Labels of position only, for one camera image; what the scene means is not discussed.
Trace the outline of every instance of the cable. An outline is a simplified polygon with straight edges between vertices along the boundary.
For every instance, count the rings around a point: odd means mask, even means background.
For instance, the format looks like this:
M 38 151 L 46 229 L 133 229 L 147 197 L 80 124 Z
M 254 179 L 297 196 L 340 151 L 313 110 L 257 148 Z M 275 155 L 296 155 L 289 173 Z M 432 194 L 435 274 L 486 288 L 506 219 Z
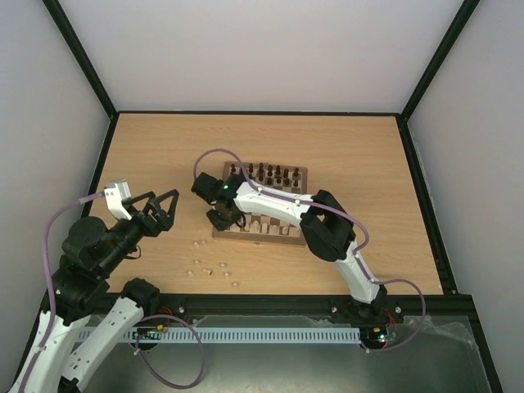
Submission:
M 287 196 L 278 195 L 278 194 L 275 194 L 275 193 L 272 193 L 272 192 L 267 192 L 264 189 L 260 189 L 259 186 L 256 183 L 254 183 L 249 178 L 249 175 L 247 174 L 247 169 L 244 166 L 244 163 L 242 162 L 240 157 L 237 156 L 232 151 L 227 150 L 227 149 L 216 148 L 216 149 L 211 149 L 211 150 L 206 151 L 203 154 L 201 154 L 196 159 L 195 165 L 193 166 L 193 178 L 194 179 L 197 178 L 197 166 L 198 166 L 198 163 L 204 157 L 208 156 L 211 153 L 216 153 L 216 152 L 226 153 L 226 154 L 229 154 L 230 156 L 234 157 L 235 160 L 237 160 L 238 165 L 240 166 L 240 168 L 242 170 L 242 173 L 244 174 L 244 178 L 246 178 L 247 183 L 251 186 L 251 188 L 253 188 L 257 192 L 259 192 L 259 193 L 261 193 L 263 195 L 267 195 L 268 197 L 273 197 L 273 198 L 276 198 L 276 199 L 280 199 L 282 201 L 288 201 L 288 202 L 295 203 L 295 199 L 293 199 L 293 198 L 290 198 L 290 197 L 287 197 Z M 364 276 L 366 277 L 367 280 L 369 280 L 370 282 L 372 282 L 374 284 L 377 284 L 377 285 L 387 285 L 387 284 L 392 284 L 394 282 L 403 282 L 403 283 L 409 284 L 410 286 L 415 288 L 415 290 L 418 292 L 418 294 L 420 296 L 420 300 L 422 302 L 422 315 L 421 315 L 421 318 L 420 318 L 420 322 L 418 323 L 418 326 L 413 331 L 413 333 L 411 333 L 409 335 L 409 337 L 406 338 L 404 341 L 402 341 L 400 344 L 397 344 L 396 346 L 390 346 L 390 347 L 387 347 L 387 348 L 382 348 L 380 350 L 370 350 L 368 347 L 366 347 L 363 344 L 363 348 L 366 350 L 366 352 L 367 353 L 387 352 L 389 350 L 393 350 L 393 349 L 396 349 L 396 348 L 400 348 L 401 346 L 405 346 L 408 342 L 412 341 L 415 338 L 415 336 L 417 336 L 417 334 L 422 330 L 422 326 L 424 324 L 424 319 L 426 318 L 426 300 L 424 299 L 424 295 L 423 295 L 422 291 L 420 290 L 420 288 L 414 282 L 411 282 L 411 281 L 406 280 L 404 278 L 395 278 L 395 279 L 387 280 L 387 281 L 378 281 L 378 280 L 375 280 L 375 279 L 371 279 L 371 276 L 369 275 L 368 271 L 365 269 L 364 265 L 362 264 L 362 261 L 360 260 L 358 254 L 357 254 L 360 250 L 362 250 L 364 247 L 366 247 L 367 244 L 369 243 L 369 232 L 364 227 L 364 225 L 362 223 L 360 223 L 354 217 L 351 217 L 350 215 L 348 215 L 345 211 L 334 209 L 331 206 L 322 205 L 320 203 L 316 203 L 316 202 L 312 202 L 312 201 L 300 201 L 300 203 L 303 203 L 304 205 L 308 205 L 308 206 L 318 207 L 319 209 L 324 209 L 324 210 L 327 210 L 327 211 L 331 211 L 332 213 L 334 213 L 336 215 L 340 215 L 341 217 L 349 220 L 350 222 L 352 222 L 353 224 L 355 224 L 357 227 L 359 227 L 362 230 L 362 232 L 364 233 L 364 241 L 363 241 L 363 243 L 361 245 L 357 246 L 353 250 L 353 255 L 355 256 L 357 264 L 359 265 L 360 270 L 362 270 L 362 273 L 364 274 Z
M 43 240 L 42 240 L 42 257 L 43 257 L 43 272 L 46 277 L 46 287 L 47 287 L 47 294 L 49 296 L 49 312 L 51 313 L 49 317 L 49 323 L 47 324 L 46 330 L 42 336 L 42 340 L 40 340 L 40 343 L 38 344 L 38 347 L 40 349 L 44 348 L 47 339 L 51 335 L 52 326 L 55 323 L 55 317 L 56 317 L 56 299 L 55 299 L 55 291 L 52 287 L 52 274 L 51 274 L 51 265 L 49 263 L 49 247 L 47 244 L 48 238 L 49 238 L 49 232 L 51 231 L 51 226 L 55 222 L 55 220 L 63 215 L 67 210 L 73 209 L 76 206 L 83 205 L 86 202 L 93 201 L 97 198 L 103 197 L 103 193 L 99 192 L 96 194 L 88 195 L 84 198 L 80 198 L 76 200 L 75 202 L 71 203 L 70 205 L 67 205 L 65 207 L 62 207 L 59 209 L 46 224 L 46 228 L 43 230 Z M 36 364 L 38 357 L 40 356 L 41 350 L 38 352 L 35 352 L 33 354 L 33 357 L 31 358 L 27 369 L 25 370 L 25 374 L 22 378 L 22 381 L 20 382 L 20 387 L 18 389 L 19 393 L 24 393 L 25 386 L 27 385 L 27 381 L 29 380 L 29 376 L 31 375 L 31 372 L 33 371 L 34 365 Z
M 200 348 L 201 357 L 202 357 L 200 372 L 196 376 L 195 380 L 188 385 L 177 385 L 176 383 L 172 383 L 164 379 L 159 373 L 157 373 L 153 369 L 153 367 L 149 364 L 147 359 L 142 355 L 140 348 L 138 348 L 138 345 L 140 344 L 140 340 L 142 340 L 144 335 L 138 336 L 137 340 L 134 343 L 135 354 L 138 355 L 138 357 L 142 360 L 142 362 L 144 362 L 144 364 L 146 365 L 149 372 L 153 375 L 153 377 L 155 377 L 159 382 L 163 383 L 164 385 L 168 387 L 172 387 L 173 389 L 179 389 L 179 390 L 191 389 L 192 387 L 195 387 L 200 382 L 202 382 L 202 379 L 204 377 L 204 371 L 206 370 L 206 364 L 207 364 L 206 350 L 204 349 L 204 344 L 202 344 L 201 338 L 198 336 L 197 331 L 195 331 L 195 329 L 189 323 L 173 315 L 152 315 L 150 317 L 142 318 L 140 322 L 145 322 L 145 321 L 149 321 L 150 319 L 156 319 L 156 318 L 171 319 L 171 320 L 174 320 L 175 322 L 182 324 L 182 326 L 184 326 L 185 328 L 189 329 L 192 335 L 196 338 L 196 341 L 198 342 L 198 347 Z

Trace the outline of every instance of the purple cable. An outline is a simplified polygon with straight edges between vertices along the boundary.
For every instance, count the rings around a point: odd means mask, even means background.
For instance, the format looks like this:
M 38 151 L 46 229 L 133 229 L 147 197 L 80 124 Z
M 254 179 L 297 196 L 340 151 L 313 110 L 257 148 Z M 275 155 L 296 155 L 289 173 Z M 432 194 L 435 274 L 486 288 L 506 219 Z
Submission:
M 38 344 L 38 347 L 44 348 L 47 339 L 51 335 L 52 325 L 55 323 L 55 317 L 56 317 L 56 299 L 55 299 L 55 290 L 52 287 L 52 274 L 51 274 L 51 265 L 49 263 L 49 246 L 47 244 L 47 240 L 49 238 L 49 232 L 51 231 L 51 226 L 55 222 L 55 220 L 63 215 L 67 210 L 73 209 L 76 206 L 80 206 L 86 202 L 93 201 L 99 197 L 103 197 L 104 194 L 97 193 L 88 195 L 84 198 L 80 198 L 76 200 L 75 202 L 71 203 L 70 205 L 67 205 L 65 207 L 62 207 L 59 209 L 47 222 L 46 228 L 43 230 L 43 239 L 42 239 L 42 257 L 43 257 L 43 272 L 46 276 L 46 286 L 47 286 L 47 293 L 49 295 L 49 312 L 51 313 L 49 318 L 49 323 L 47 324 L 46 331 L 44 332 L 42 336 L 42 340 L 40 340 L 40 343 Z M 35 352 L 33 357 L 31 358 L 27 369 L 25 370 L 24 377 L 22 378 L 22 381 L 20 382 L 20 388 L 18 389 L 19 393 L 24 393 L 25 386 L 27 385 L 27 381 L 29 380 L 29 376 L 31 375 L 31 372 L 33 371 L 34 365 L 36 364 L 38 357 L 40 356 L 40 352 Z
M 227 153 L 230 156 L 233 156 L 235 158 L 235 160 L 237 160 L 238 165 L 240 166 L 240 169 L 242 170 L 242 173 L 244 174 L 244 178 L 246 178 L 247 183 L 254 190 L 257 190 L 257 191 L 259 190 L 259 186 L 249 178 L 249 176 L 247 174 L 246 166 L 244 165 L 244 163 L 242 162 L 240 157 L 237 156 L 232 151 L 227 150 L 227 149 L 222 149 L 222 148 L 216 148 L 216 149 L 211 149 L 209 151 L 206 151 L 205 153 L 203 153 L 200 157 L 198 157 L 196 159 L 195 165 L 193 166 L 193 178 L 197 178 L 197 166 L 198 166 L 198 163 L 205 156 L 208 156 L 209 154 L 216 153 L 216 152 Z M 267 192 L 265 190 L 260 190 L 260 193 L 264 194 L 264 195 L 267 195 L 268 197 L 273 197 L 273 198 L 280 199 L 282 201 L 288 201 L 288 202 L 295 203 L 295 199 L 287 197 L 287 196 L 274 194 L 272 192 Z M 369 276 L 368 271 L 362 265 L 362 261 L 357 256 L 357 252 L 362 250 L 369 243 L 369 232 L 364 227 L 364 225 L 362 223 L 360 223 L 354 217 L 351 217 L 350 215 L 348 215 L 345 211 L 334 209 L 331 206 L 322 205 L 320 203 L 316 203 L 316 202 L 312 202 L 312 201 L 300 201 L 300 203 L 303 203 L 304 205 L 308 205 L 308 206 L 318 207 L 320 209 L 324 209 L 324 210 L 327 210 L 327 211 L 331 211 L 332 213 L 335 213 L 336 215 L 340 215 L 341 217 L 343 217 L 343 218 L 349 220 L 350 222 L 354 223 L 357 227 L 359 227 L 362 230 L 362 232 L 364 233 L 364 242 L 361 245 L 355 247 L 355 249 L 353 250 L 353 255 L 355 256 L 355 258 L 357 260 L 357 263 L 359 264 L 359 268 L 360 268 L 360 270 L 362 270 L 362 273 L 364 274 L 364 276 L 366 277 L 367 280 L 369 280 L 372 283 L 377 284 L 377 285 L 387 285 L 387 284 L 392 284 L 394 282 L 403 282 L 403 283 L 409 284 L 410 286 L 415 288 L 415 290 L 418 292 L 418 295 L 420 296 L 420 300 L 422 302 L 422 316 L 420 318 L 420 322 L 418 323 L 417 328 L 414 330 L 413 333 L 411 333 L 409 335 L 408 338 L 406 338 L 404 341 L 402 341 L 400 344 L 397 344 L 396 346 L 389 346 L 387 348 L 382 348 L 380 350 L 370 350 L 364 343 L 362 344 L 362 347 L 369 353 L 378 354 L 378 353 L 381 353 L 381 352 L 387 352 L 389 350 L 400 348 L 401 346 L 405 346 L 408 342 L 412 341 L 418 335 L 418 333 L 422 330 L 422 326 L 424 325 L 424 319 L 426 318 L 426 300 L 424 299 L 424 295 L 423 295 L 422 291 L 420 290 L 420 288 L 414 282 L 411 282 L 411 281 L 406 280 L 404 278 L 395 278 L 395 279 L 386 280 L 386 281 L 377 281 L 377 280 L 373 281 L 371 279 L 371 277 Z
M 201 338 L 198 336 L 198 333 L 195 331 L 195 329 L 189 323 L 187 323 L 183 319 L 174 317 L 173 315 L 152 315 L 151 317 L 142 318 L 142 320 L 140 322 L 149 321 L 150 319 L 157 319 L 157 318 L 171 319 L 171 320 L 173 320 L 175 322 L 181 323 L 182 326 L 184 326 L 185 328 L 188 328 L 190 330 L 192 335 L 196 338 L 196 341 L 198 341 L 198 346 L 199 346 L 200 352 L 201 352 L 202 362 L 201 362 L 200 372 L 196 376 L 195 380 L 193 382 L 191 382 L 190 384 L 188 384 L 188 385 L 177 385 L 176 383 L 172 383 L 172 382 L 169 382 L 168 380 L 164 379 L 159 373 L 157 373 L 153 369 L 153 367 L 149 364 L 147 359 L 144 357 L 144 355 L 142 355 L 140 349 L 138 348 L 138 345 L 140 344 L 140 340 L 142 340 L 142 338 L 144 336 L 143 334 L 138 336 L 137 340 L 134 343 L 134 349 L 137 351 L 135 354 L 138 355 L 138 357 L 142 360 L 142 362 L 144 362 L 144 364 L 146 365 L 146 367 L 149 370 L 149 372 L 153 375 L 153 377 L 155 377 L 158 381 L 162 382 L 164 385 L 172 387 L 173 389 L 179 389 L 179 390 L 191 389 L 192 387 L 195 387 L 200 382 L 202 382 L 202 378 L 204 377 L 204 372 L 206 370 L 206 363 L 207 363 L 206 350 L 204 349 L 204 345 L 202 344 Z

